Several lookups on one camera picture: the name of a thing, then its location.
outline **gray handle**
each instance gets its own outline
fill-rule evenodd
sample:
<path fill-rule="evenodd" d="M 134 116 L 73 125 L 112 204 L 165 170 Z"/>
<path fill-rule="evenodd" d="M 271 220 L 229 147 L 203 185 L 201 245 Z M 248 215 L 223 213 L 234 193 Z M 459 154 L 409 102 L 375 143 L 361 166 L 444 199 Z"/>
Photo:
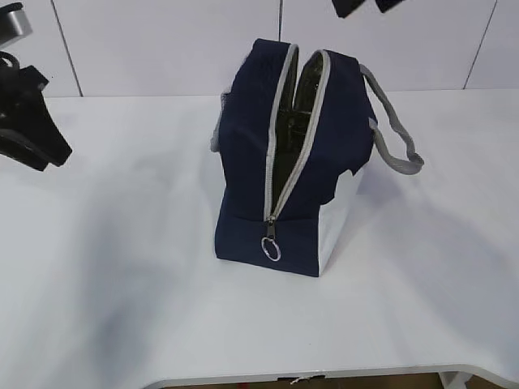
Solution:
<path fill-rule="evenodd" d="M 413 175 L 418 173 L 420 170 L 422 170 L 423 159 L 419 154 L 417 154 L 417 152 L 414 149 L 413 138 L 411 138 L 409 132 L 407 132 L 402 123 L 400 123 L 400 120 L 397 116 L 397 112 L 393 108 L 391 102 L 389 102 L 388 97 L 380 87 L 379 83 L 376 81 L 376 78 L 373 75 L 373 73 L 371 73 L 371 71 L 362 64 L 360 65 L 360 71 L 366 79 L 367 83 L 370 85 L 375 95 L 378 97 L 378 99 L 384 106 L 386 114 L 389 117 L 389 124 L 391 125 L 391 128 L 397 134 L 399 134 L 402 140 L 404 141 L 406 146 L 407 160 L 401 160 L 391 155 L 376 121 L 370 118 L 369 124 L 370 128 L 373 130 L 375 135 L 374 140 L 376 149 L 379 151 L 380 156 L 391 169 L 396 170 L 398 173 L 407 175 Z"/>

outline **open zipper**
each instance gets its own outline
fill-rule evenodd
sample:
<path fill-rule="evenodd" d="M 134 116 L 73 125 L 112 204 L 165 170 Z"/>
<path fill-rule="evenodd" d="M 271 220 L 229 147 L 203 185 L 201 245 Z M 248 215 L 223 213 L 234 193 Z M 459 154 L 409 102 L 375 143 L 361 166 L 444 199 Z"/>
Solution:
<path fill-rule="evenodd" d="M 281 76 L 277 85 L 276 95 L 274 98 L 272 113 L 270 118 L 270 126 L 268 128 L 268 149 L 267 149 L 267 157 L 266 157 L 266 173 L 265 173 L 265 199 L 264 199 L 264 221 L 267 225 L 267 232 L 265 237 L 261 240 L 261 246 L 265 255 L 274 262 L 277 262 L 281 259 L 281 249 L 279 245 L 276 243 L 276 221 L 281 211 L 283 211 L 283 207 L 286 205 L 290 195 L 292 194 L 295 185 L 301 176 L 301 172 L 305 167 L 305 164 L 308 161 L 308 157 L 310 156 L 310 152 L 314 143 L 315 133 L 317 131 L 317 126 L 319 124 L 320 111 L 323 106 L 324 95 L 326 92 L 326 86 L 328 85 L 328 79 L 330 76 L 330 57 L 325 50 L 319 50 L 314 55 L 320 55 L 322 59 L 322 70 L 320 75 L 320 81 L 315 91 L 315 99 L 313 104 L 313 109 L 311 112 L 310 120 L 308 122 L 307 132 L 305 134 L 305 138 L 302 144 L 301 151 L 299 153 L 298 159 L 295 162 L 294 168 L 292 169 L 289 177 L 287 178 L 283 189 L 277 199 L 276 203 L 273 203 L 273 195 L 272 195 L 272 180 L 273 180 L 273 171 L 275 155 L 276 155 L 276 147 L 277 147 L 277 119 L 278 119 L 278 111 L 280 108 L 281 97 L 283 91 L 285 89 L 287 75 L 289 74 L 290 67 L 292 66 L 292 61 L 294 55 L 297 53 L 298 47 L 296 45 L 290 45 L 288 53 L 286 55 L 285 63 L 281 70 Z M 298 89 L 302 84 L 302 80 L 299 80 Z M 293 96 L 291 96 L 290 100 L 290 108 L 293 108 Z M 276 256 L 272 256 L 268 251 L 267 244 L 273 246 L 276 251 Z"/>

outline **navy fabric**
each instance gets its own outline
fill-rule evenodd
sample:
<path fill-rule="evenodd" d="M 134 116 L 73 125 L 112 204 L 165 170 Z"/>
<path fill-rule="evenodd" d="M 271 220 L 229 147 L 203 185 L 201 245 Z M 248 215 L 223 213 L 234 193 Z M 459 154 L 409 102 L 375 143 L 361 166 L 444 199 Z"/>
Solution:
<path fill-rule="evenodd" d="M 319 275 L 319 210 L 335 195 L 339 175 L 367 163 L 375 115 L 357 60 L 328 52 L 331 71 L 308 161 L 276 222 L 281 260 L 262 250 L 264 195 L 272 104 L 289 45 L 258 40 L 234 79 L 220 121 L 227 187 L 215 234 L 219 259 Z"/>
<path fill-rule="evenodd" d="M 236 74 L 220 121 L 220 154 L 232 215 L 262 220 L 268 126 L 290 45 L 257 40 Z"/>
<path fill-rule="evenodd" d="M 319 218 L 276 222 L 276 242 L 281 247 L 281 260 L 273 262 L 261 248 L 265 236 L 265 222 L 244 220 L 229 212 L 229 191 L 225 190 L 218 219 L 215 247 L 219 259 L 228 259 L 268 267 L 280 271 L 319 276 L 317 260 Z"/>

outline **white bag panel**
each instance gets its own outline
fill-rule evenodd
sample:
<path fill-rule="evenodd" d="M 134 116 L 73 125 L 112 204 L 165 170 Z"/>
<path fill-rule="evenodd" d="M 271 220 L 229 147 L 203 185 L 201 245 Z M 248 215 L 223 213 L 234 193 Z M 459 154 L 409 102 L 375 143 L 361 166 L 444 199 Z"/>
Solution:
<path fill-rule="evenodd" d="M 337 239 L 350 211 L 351 203 L 357 194 L 358 186 L 364 174 L 360 169 L 352 175 L 351 170 L 344 172 L 337 181 L 335 198 L 323 205 L 319 212 L 319 274 L 323 274 L 326 263 L 332 255 Z"/>

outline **insulated bag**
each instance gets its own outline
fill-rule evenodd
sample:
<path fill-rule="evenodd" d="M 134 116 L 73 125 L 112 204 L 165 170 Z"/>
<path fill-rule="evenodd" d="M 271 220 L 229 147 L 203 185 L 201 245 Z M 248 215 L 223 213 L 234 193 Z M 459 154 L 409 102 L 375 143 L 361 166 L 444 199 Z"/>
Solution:
<path fill-rule="evenodd" d="M 297 66 L 296 45 L 257 40 L 222 95 L 212 150 L 221 155 L 226 188 L 215 251 L 219 259 L 318 276 L 373 144 L 399 173 L 418 173 L 423 160 L 355 58 L 318 50 L 298 82 Z M 364 79 L 404 140 L 407 160 L 389 154 Z"/>

